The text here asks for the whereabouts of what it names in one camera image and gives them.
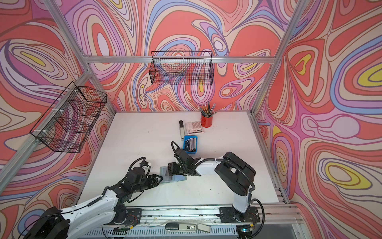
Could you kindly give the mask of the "mint green card holder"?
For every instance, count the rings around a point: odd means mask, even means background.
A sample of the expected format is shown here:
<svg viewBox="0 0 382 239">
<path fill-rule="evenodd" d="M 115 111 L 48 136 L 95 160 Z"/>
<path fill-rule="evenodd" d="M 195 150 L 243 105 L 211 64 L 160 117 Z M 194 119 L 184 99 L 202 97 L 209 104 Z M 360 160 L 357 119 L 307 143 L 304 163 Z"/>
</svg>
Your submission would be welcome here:
<svg viewBox="0 0 382 239">
<path fill-rule="evenodd" d="M 174 183 L 174 182 L 180 182 L 180 181 L 186 181 L 186 176 L 183 175 L 169 175 L 169 170 L 167 166 L 160 167 L 160 176 L 163 177 L 163 180 L 161 183 Z"/>
</svg>

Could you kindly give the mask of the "black card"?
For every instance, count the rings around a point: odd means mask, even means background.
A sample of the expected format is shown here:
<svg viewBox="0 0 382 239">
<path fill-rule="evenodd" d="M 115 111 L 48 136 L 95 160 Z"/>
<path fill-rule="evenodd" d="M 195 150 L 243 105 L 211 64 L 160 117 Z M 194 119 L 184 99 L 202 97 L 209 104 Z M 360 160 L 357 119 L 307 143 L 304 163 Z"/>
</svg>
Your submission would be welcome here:
<svg viewBox="0 0 382 239">
<path fill-rule="evenodd" d="M 168 176 L 172 177 L 177 173 L 177 163 L 171 162 L 168 164 Z"/>
</svg>

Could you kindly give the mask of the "blue plastic card tray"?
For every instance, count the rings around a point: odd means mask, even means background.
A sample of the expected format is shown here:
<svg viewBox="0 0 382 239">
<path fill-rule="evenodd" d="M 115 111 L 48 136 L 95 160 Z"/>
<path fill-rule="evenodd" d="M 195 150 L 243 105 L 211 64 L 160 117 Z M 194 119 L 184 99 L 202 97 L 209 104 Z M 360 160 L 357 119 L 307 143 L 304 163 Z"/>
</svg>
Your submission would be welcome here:
<svg viewBox="0 0 382 239">
<path fill-rule="evenodd" d="M 198 137 L 195 135 L 185 135 L 183 150 L 188 154 L 196 154 L 198 150 Z"/>
</svg>

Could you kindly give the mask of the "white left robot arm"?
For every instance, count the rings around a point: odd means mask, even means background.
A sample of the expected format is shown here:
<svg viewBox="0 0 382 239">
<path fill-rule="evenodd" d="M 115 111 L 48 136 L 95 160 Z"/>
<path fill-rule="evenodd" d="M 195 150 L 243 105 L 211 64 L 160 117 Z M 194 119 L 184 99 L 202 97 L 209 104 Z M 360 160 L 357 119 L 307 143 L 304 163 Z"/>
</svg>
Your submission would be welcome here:
<svg viewBox="0 0 382 239">
<path fill-rule="evenodd" d="M 150 174 L 145 157 L 131 164 L 126 175 L 103 192 L 83 203 L 59 210 L 52 207 L 26 227 L 23 239 L 78 239 L 89 231 L 109 223 L 121 224 L 127 218 L 125 203 L 133 202 L 133 194 L 157 187 L 163 177 Z"/>
</svg>

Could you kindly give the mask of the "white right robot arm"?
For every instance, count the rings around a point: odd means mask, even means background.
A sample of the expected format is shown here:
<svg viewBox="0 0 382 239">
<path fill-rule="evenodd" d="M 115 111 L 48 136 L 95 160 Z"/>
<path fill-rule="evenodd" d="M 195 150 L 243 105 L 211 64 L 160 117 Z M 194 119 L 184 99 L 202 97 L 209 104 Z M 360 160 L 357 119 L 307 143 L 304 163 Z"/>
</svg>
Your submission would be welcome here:
<svg viewBox="0 0 382 239">
<path fill-rule="evenodd" d="M 231 207 L 221 207 L 216 215 L 222 223 L 252 223 L 262 221 L 258 209 L 251 207 L 255 190 L 255 169 L 233 152 L 220 158 L 192 158 L 183 149 L 174 152 L 176 162 L 167 166 L 166 176 L 203 176 L 216 174 L 233 192 Z"/>
</svg>

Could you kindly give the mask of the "stack of cards in tray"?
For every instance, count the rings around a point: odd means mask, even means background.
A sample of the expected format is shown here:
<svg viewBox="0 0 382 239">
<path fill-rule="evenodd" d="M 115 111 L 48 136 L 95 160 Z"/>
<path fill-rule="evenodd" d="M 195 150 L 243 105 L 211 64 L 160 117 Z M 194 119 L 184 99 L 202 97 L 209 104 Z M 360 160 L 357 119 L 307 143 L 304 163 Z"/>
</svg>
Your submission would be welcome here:
<svg viewBox="0 0 382 239">
<path fill-rule="evenodd" d="M 197 139 L 195 137 L 191 137 L 185 142 L 185 151 L 187 152 L 195 152 L 197 147 Z"/>
</svg>

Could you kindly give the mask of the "pink desk calculator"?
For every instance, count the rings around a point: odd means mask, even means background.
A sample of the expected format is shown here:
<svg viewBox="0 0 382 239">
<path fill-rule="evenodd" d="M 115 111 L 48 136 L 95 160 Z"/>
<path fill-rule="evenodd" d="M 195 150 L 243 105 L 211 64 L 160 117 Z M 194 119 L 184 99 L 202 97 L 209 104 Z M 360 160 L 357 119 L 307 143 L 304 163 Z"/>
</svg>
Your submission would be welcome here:
<svg viewBox="0 0 382 239">
<path fill-rule="evenodd" d="M 189 135 L 204 132 L 200 121 L 187 122 L 185 124 L 185 127 L 186 127 L 187 134 Z"/>
</svg>

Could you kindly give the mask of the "beige stapler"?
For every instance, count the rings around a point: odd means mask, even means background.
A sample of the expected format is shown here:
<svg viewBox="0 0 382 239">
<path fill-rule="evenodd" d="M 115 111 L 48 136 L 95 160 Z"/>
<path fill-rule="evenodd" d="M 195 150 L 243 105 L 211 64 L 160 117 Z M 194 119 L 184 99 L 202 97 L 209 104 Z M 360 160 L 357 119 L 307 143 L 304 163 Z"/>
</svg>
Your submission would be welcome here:
<svg viewBox="0 0 382 239">
<path fill-rule="evenodd" d="M 184 140 L 184 138 L 185 138 L 185 129 L 184 129 L 184 122 L 182 120 L 179 121 L 179 128 L 180 128 L 181 140 Z"/>
</svg>

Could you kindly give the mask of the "red metal pencil bucket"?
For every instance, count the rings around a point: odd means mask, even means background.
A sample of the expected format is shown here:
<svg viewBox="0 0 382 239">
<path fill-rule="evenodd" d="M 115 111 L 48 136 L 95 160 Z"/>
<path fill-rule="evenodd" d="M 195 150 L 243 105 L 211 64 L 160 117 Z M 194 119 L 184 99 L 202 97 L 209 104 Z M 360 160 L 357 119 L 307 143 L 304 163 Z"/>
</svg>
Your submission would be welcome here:
<svg viewBox="0 0 382 239">
<path fill-rule="evenodd" d="M 213 116 L 205 117 L 204 115 L 201 116 L 201 125 L 203 128 L 209 128 L 213 124 Z"/>
</svg>

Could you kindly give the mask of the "grey handheld device on rail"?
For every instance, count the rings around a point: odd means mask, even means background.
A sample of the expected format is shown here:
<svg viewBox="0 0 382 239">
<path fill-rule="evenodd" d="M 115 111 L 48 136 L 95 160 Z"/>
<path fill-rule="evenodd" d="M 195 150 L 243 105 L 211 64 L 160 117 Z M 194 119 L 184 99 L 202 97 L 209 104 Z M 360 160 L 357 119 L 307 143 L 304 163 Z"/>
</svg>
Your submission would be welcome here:
<svg viewBox="0 0 382 239">
<path fill-rule="evenodd" d="M 204 224 L 190 224 L 190 223 L 167 223 L 165 225 L 166 231 L 174 231 L 174 232 L 191 232 L 195 233 L 197 231 L 210 233 L 211 226 Z"/>
</svg>

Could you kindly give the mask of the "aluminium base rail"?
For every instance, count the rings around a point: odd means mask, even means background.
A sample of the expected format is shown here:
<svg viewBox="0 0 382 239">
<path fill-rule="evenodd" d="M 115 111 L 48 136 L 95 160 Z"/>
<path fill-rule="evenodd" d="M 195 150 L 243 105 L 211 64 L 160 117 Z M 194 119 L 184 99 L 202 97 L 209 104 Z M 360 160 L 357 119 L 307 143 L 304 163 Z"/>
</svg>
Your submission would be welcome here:
<svg viewBox="0 0 382 239">
<path fill-rule="evenodd" d="M 282 203 L 254 203 L 262 219 L 252 223 L 222 223 L 216 215 L 221 207 L 229 205 L 151 206 L 127 207 L 124 224 L 106 224 L 97 227 L 83 239 L 176 239 L 176 238 L 229 238 L 247 239 L 257 234 L 258 239 L 306 239 L 303 220 L 297 209 Z M 190 223 L 211 226 L 211 232 L 166 231 L 167 223 Z"/>
</svg>

